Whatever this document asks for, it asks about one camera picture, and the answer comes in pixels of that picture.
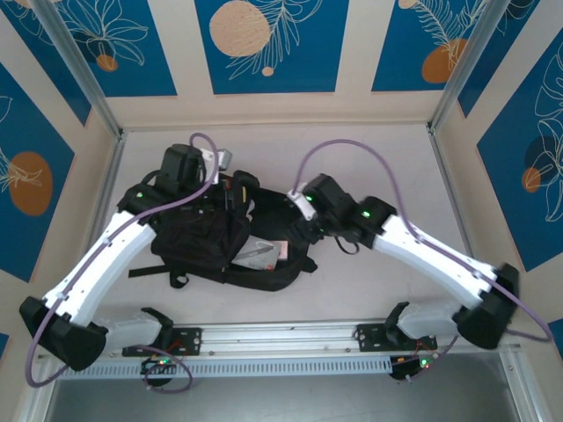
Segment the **grey pen box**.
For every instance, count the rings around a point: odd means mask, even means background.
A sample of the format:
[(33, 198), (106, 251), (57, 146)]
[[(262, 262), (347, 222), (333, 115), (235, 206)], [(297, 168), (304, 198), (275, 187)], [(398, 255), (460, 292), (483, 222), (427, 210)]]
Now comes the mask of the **grey pen box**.
[(231, 263), (256, 271), (273, 271), (280, 251), (281, 246), (276, 242), (249, 236)]

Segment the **black fabric backpack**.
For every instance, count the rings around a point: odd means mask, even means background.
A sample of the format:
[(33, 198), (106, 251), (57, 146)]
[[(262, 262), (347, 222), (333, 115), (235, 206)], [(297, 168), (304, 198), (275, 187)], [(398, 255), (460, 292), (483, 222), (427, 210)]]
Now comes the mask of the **black fabric backpack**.
[[(160, 266), (131, 269), (129, 277), (166, 273), (174, 288), (184, 287), (191, 276), (222, 284), (276, 292), (294, 282), (302, 273), (314, 273), (318, 266), (309, 257), (309, 247), (289, 241), (289, 225), (297, 217), (285, 194), (260, 186), (248, 193), (247, 212), (228, 212), (223, 191), (232, 189), (232, 175), (221, 175), (191, 204), (163, 214), (162, 225), (150, 245)], [(289, 258), (273, 271), (256, 271), (231, 263), (249, 236), (267, 241), (288, 241)]]

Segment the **small controller circuit board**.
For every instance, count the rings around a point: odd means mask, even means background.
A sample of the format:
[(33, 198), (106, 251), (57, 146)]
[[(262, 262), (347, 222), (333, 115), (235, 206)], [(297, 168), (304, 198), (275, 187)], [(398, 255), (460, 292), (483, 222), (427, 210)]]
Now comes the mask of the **small controller circuit board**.
[(391, 378), (400, 382), (411, 382), (440, 359), (438, 353), (423, 356), (391, 357)]
[(164, 356), (150, 357), (141, 363), (141, 375), (173, 375), (176, 372), (176, 362)]

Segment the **aluminium table edge rail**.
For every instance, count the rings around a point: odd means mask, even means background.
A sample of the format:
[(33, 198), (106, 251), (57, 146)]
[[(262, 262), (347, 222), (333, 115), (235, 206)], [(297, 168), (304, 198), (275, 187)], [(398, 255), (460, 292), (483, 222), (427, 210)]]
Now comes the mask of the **aluminium table edge rail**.
[(91, 227), (88, 232), (88, 237), (86, 239), (84, 253), (87, 253), (90, 250), (90, 248), (98, 241), (99, 237), (103, 234), (105, 230), (106, 215), (110, 208), (113, 189), (121, 165), (121, 159), (123, 156), (127, 138), (128, 138), (128, 133), (122, 132), (114, 143), (104, 173), (100, 191), (97, 196), (96, 202), (94, 203), (93, 216), (91, 219)]
[(456, 192), (454, 189), (454, 186), (452, 185), (452, 180), (450, 178), (450, 173), (448, 171), (446, 162), (444, 160), (444, 156), (442, 154), (438, 139), (436, 138), (435, 135), (435, 131), (434, 129), (427, 124), (427, 131), (428, 131), (428, 137), (432, 146), (432, 149), (434, 151), (434, 155), (435, 155), (435, 159), (439, 168), (439, 171), (442, 175), (442, 181), (444, 183), (445, 189), (447, 191), (449, 200), (450, 200), (450, 205), (452, 207), (452, 211), (457, 223), (457, 227), (458, 227), (458, 231), (460, 233), (465, 251), (469, 254), (469, 256), (471, 258), (474, 257), (473, 254), (473, 248), (471, 245), (471, 241), (470, 238), (468, 236), (465, 224), (464, 224), (464, 219), (463, 216), (461, 214), (461, 210), (457, 201), (457, 196), (456, 196)]

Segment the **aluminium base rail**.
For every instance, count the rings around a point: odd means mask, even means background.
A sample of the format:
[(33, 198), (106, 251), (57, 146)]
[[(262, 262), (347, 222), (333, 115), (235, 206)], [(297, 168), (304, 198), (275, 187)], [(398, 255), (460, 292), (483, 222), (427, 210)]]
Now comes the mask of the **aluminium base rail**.
[(171, 319), (147, 311), (128, 319), (72, 323), (54, 315), (40, 333), (38, 343), (67, 366), (82, 370), (102, 355), (120, 353), (124, 357), (171, 355), (151, 347), (172, 328), (201, 328), (200, 354), (217, 353), (308, 353), (320, 350), (347, 352), (359, 350), (353, 339), (358, 324), (226, 324), (207, 326), (177, 325)]

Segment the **aluminium frame post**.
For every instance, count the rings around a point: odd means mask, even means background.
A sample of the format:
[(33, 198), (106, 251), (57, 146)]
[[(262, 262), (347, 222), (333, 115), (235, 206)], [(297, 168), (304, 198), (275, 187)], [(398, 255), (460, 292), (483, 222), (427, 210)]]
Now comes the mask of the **aluminium frame post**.
[(458, 66), (428, 122), (434, 135), (454, 106), (468, 117), (492, 81), (540, 0), (483, 0), (478, 18)]
[(122, 129), (106, 101), (104, 92), (59, 12), (50, 0), (29, 0), (29, 3), (93, 110), (112, 136), (120, 140)]

